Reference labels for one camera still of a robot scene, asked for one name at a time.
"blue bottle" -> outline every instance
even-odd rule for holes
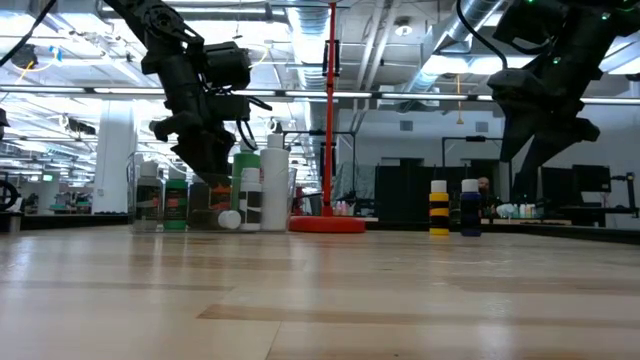
[[[478,180],[462,180],[462,194],[460,195],[460,233],[462,236],[480,236],[480,203],[482,197],[478,192]]]

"wooden floor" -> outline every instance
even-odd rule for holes
[[[526,235],[0,238],[2,360],[640,359],[640,247]]]

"green bottle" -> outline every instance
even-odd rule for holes
[[[189,184],[187,175],[169,167],[169,180],[165,186],[164,196],[164,229],[187,229],[187,205],[189,202]]]
[[[253,147],[255,142],[249,140]],[[242,170],[246,168],[260,169],[260,156],[253,153],[244,141],[240,141],[240,152],[233,155],[233,181],[231,182],[231,210],[238,211],[240,201],[240,184],[242,183]]]

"yellow and black striped bottle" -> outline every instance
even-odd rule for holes
[[[445,180],[431,182],[429,234],[435,236],[449,235],[449,194],[447,194],[447,182]]]

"person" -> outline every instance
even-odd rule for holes
[[[486,176],[478,178],[478,192],[482,196],[480,200],[481,214],[490,217],[496,214],[496,207],[500,205],[500,199],[491,194],[491,183]]]

